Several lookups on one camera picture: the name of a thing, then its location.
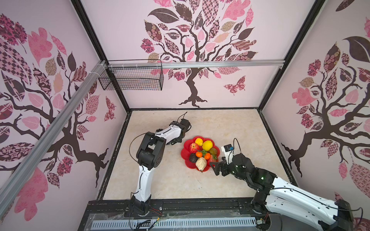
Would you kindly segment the red strawberry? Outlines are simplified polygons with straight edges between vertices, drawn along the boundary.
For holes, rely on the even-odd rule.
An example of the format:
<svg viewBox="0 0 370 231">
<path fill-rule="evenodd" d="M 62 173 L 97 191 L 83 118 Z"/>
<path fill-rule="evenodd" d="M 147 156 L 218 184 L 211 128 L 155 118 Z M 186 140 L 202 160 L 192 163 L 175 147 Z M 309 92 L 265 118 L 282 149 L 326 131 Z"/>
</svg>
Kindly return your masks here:
<svg viewBox="0 0 370 231">
<path fill-rule="evenodd" d="M 217 155 L 211 155 L 210 159 L 209 159 L 209 162 L 218 162 L 218 157 Z"/>
</svg>

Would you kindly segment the brown green fig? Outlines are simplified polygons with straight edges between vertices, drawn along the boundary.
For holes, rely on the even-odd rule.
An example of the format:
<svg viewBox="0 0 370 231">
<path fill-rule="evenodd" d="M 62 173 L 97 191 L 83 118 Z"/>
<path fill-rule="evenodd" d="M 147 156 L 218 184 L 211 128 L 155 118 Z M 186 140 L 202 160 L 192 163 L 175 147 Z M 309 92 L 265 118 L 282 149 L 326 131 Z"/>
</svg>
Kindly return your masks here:
<svg viewBox="0 0 370 231">
<path fill-rule="evenodd" d="M 218 154 L 217 152 L 217 149 L 216 148 L 211 148 L 209 151 L 208 151 L 211 155 L 213 156 L 216 156 Z"/>
</svg>

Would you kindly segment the cream white pear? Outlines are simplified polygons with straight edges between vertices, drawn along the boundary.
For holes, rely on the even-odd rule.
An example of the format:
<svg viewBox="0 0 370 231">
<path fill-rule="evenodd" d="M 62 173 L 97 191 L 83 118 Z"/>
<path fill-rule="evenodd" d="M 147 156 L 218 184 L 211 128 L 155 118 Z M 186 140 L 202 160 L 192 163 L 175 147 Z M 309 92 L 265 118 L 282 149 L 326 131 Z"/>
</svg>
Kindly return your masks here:
<svg viewBox="0 0 370 231">
<path fill-rule="evenodd" d="M 200 157 L 197 161 L 196 161 L 196 168 L 199 170 L 199 171 L 204 171 L 205 168 L 207 167 L 207 160 L 203 157 Z"/>
</svg>

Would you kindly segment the small yellow fruit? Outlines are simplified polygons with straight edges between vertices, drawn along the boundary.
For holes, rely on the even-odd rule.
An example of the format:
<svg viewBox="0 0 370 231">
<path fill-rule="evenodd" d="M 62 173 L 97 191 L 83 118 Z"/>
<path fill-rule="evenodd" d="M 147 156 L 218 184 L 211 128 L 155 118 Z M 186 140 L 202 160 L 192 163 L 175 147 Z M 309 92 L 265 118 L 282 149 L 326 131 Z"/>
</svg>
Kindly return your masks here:
<svg viewBox="0 0 370 231">
<path fill-rule="evenodd" d="M 195 143 L 196 143 L 199 147 L 201 147 L 201 146 L 203 146 L 203 139 L 202 139 L 202 138 L 197 138 L 197 139 L 195 140 Z"/>
</svg>

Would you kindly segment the yellow lemon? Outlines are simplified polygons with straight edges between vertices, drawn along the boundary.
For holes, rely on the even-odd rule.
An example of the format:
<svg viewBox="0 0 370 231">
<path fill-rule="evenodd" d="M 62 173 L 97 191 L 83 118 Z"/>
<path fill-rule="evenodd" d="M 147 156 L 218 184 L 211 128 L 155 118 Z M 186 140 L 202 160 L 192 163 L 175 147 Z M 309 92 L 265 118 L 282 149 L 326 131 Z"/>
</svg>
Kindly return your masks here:
<svg viewBox="0 0 370 231">
<path fill-rule="evenodd" d="M 213 148 L 214 144 L 211 140 L 206 140 L 202 144 L 202 149 L 206 152 L 209 152 Z"/>
</svg>

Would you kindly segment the red flower-shaped bowl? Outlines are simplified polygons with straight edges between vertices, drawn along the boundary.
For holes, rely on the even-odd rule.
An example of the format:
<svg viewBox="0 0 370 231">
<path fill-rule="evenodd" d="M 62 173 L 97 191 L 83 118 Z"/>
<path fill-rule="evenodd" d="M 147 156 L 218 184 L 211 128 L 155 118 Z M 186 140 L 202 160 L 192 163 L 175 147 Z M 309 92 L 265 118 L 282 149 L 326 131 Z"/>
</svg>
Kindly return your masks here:
<svg viewBox="0 0 370 231">
<path fill-rule="evenodd" d="M 203 141 L 211 141 L 214 148 L 216 149 L 217 153 L 216 153 L 216 156 L 217 158 L 216 159 L 213 159 L 211 158 L 210 160 L 207 160 L 207 166 L 205 167 L 205 169 L 203 170 L 203 172 L 206 172 L 210 169 L 210 162 L 219 162 L 220 158 L 220 149 L 215 145 L 214 141 L 210 138 L 203 138 L 203 137 L 200 137 L 200 136 L 196 136 L 192 139 L 189 139 L 187 140 L 185 143 L 184 143 L 184 148 L 182 149 L 181 151 L 181 157 L 182 159 L 184 159 L 185 161 L 185 165 L 190 168 L 190 169 L 196 169 L 198 170 L 198 168 L 196 167 L 196 164 L 191 162 L 190 161 L 190 156 L 191 156 L 191 151 L 190 151 L 190 145 L 196 141 L 196 139 L 202 139 Z"/>
</svg>

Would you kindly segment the dark avocado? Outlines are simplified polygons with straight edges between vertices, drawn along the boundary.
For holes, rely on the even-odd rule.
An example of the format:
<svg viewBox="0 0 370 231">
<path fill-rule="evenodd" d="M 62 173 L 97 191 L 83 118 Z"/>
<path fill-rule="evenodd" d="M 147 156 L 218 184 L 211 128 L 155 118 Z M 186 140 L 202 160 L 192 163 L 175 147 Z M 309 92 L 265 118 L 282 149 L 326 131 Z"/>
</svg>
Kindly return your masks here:
<svg viewBox="0 0 370 231">
<path fill-rule="evenodd" d="M 190 161 L 191 163 L 196 163 L 196 162 L 197 162 L 197 160 L 198 160 L 198 157 L 196 156 L 196 154 L 191 154 L 191 155 L 189 156 L 189 161 Z"/>
</svg>

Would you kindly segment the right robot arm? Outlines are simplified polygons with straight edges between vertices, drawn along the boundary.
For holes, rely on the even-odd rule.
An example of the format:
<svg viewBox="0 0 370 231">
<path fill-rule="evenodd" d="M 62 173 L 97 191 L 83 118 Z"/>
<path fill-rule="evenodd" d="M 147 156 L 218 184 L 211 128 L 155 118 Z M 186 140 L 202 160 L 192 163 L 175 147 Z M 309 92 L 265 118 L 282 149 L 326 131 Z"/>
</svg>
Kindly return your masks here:
<svg viewBox="0 0 370 231">
<path fill-rule="evenodd" d="M 354 210 L 347 201 L 309 193 L 266 169 L 255 167 L 243 154 L 227 153 L 221 162 L 212 162 L 210 166 L 216 175 L 233 175 L 256 191 L 250 203 L 256 213 L 281 214 L 318 231 L 356 229 Z"/>
</svg>

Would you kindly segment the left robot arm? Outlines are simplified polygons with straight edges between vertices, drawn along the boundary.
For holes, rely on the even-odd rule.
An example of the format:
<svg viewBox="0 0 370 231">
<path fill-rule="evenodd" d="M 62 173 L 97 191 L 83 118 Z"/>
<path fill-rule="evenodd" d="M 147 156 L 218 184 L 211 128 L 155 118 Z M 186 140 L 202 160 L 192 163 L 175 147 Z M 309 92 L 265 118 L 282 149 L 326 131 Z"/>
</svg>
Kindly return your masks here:
<svg viewBox="0 0 370 231">
<path fill-rule="evenodd" d="M 163 130 L 144 133 L 136 153 L 136 162 L 139 165 L 137 189 L 130 199 L 133 211 L 139 216 L 146 216 L 149 213 L 154 171 L 163 159 L 165 147 L 181 143 L 190 129 L 191 123 L 182 118 L 179 122 L 173 121 Z"/>
</svg>

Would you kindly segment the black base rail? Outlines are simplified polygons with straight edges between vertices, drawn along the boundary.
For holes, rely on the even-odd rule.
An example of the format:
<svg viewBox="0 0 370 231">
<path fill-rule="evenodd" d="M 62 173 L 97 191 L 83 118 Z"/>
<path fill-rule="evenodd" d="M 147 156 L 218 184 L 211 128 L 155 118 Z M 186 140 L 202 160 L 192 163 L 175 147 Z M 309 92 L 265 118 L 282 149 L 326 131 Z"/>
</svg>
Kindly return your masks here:
<svg viewBox="0 0 370 231">
<path fill-rule="evenodd" d="M 250 208 L 251 198 L 206 199 L 151 199 L 146 216 L 133 211 L 130 200 L 90 201 L 84 212 L 79 231 L 90 231 L 96 220 L 151 220 L 166 218 L 239 218 L 254 217 L 256 227 L 245 228 L 199 228 L 188 231 L 299 231 L 317 229 L 277 213 L 259 214 Z"/>
</svg>

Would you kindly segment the aluminium rail back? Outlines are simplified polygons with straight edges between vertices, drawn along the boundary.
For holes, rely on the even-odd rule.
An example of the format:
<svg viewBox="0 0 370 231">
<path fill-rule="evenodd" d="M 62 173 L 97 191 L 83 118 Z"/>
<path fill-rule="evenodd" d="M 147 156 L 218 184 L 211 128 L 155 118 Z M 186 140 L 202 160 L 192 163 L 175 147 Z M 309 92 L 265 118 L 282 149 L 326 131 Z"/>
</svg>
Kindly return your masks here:
<svg viewBox="0 0 370 231">
<path fill-rule="evenodd" d="M 248 61 L 211 61 L 211 62 L 169 62 L 165 63 L 161 60 L 155 61 L 153 63 L 144 63 L 144 62 L 136 62 L 132 60 L 123 60 L 121 62 L 113 62 L 110 61 L 108 67 L 111 68 L 118 68 L 118 67 L 135 67 L 135 68 L 142 68 L 142 67 L 150 67 L 150 68 L 157 68 L 161 67 L 163 69 L 170 69 L 170 68 L 201 68 L 201 67 L 246 67 L 246 66 L 283 66 L 285 63 L 284 60 L 248 60 Z"/>
</svg>

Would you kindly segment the aluminium rail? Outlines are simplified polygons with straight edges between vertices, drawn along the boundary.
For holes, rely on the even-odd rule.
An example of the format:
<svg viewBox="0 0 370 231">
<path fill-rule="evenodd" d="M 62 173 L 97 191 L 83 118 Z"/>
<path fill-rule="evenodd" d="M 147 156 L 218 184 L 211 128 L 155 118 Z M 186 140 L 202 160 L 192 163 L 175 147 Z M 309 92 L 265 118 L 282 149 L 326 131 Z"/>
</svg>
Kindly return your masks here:
<svg viewBox="0 0 370 231">
<path fill-rule="evenodd" d="M 136 62 L 132 60 L 123 60 L 121 62 L 113 62 L 110 61 L 108 67 L 111 68 L 118 68 L 118 67 L 135 67 L 135 68 L 142 68 L 142 67 L 150 67 L 150 68 L 157 68 L 161 67 L 163 69 L 170 69 L 170 68 L 201 68 L 201 67 L 246 67 L 246 66 L 283 66 L 285 63 L 284 60 L 248 60 L 248 61 L 211 61 L 211 62 L 169 62 L 165 63 L 161 60 L 155 61 L 153 63 L 144 63 L 144 62 Z"/>
<path fill-rule="evenodd" d="M 35 168 L 41 162 L 41 159 L 47 153 L 54 140 L 58 137 L 72 114 L 76 111 L 79 103 L 81 103 L 88 93 L 89 89 L 97 81 L 107 67 L 106 61 L 99 61 L 92 71 L 88 74 L 87 79 L 80 85 L 79 89 L 74 93 L 70 100 L 58 114 L 56 119 L 51 123 L 49 129 L 36 142 L 31 152 L 20 163 L 19 167 L 10 176 L 7 182 L 1 188 L 1 216 L 7 211 L 8 207 L 15 200 L 19 191 L 30 178 Z"/>
</svg>

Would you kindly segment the aluminium rail left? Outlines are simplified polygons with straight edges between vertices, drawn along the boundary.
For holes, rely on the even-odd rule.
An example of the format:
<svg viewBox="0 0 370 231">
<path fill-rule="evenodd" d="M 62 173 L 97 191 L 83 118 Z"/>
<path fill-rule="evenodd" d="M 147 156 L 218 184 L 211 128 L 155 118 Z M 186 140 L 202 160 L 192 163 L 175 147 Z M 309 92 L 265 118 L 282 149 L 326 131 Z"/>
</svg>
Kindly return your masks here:
<svg viewBox="0 0 370 231">
<path fill-rule="evenodd" d="M 89 89 L 97 81 L 107 67 L 106 61 L 99 61 L 92 71 L 88 74 L 87 79 L 80 85 L 79 89 L 74 93 L 70 100 L 58 114 L 56 119 L 51 123 L 49 129 L 36 142 L 31 152 L 20 163 L 19 167 L 10 176 L 7 182 L 1 188 L 1 216 L 7 211 L 8 207 L 15 200 L 19 191 L 30 178 L 35 168 L 41 162 L 41 159 L 47 153 L 54 140 L 58 137 L 72 114 L 76 111 L 79 103 L 81 103 L 88 93 Z"/>
</svg>

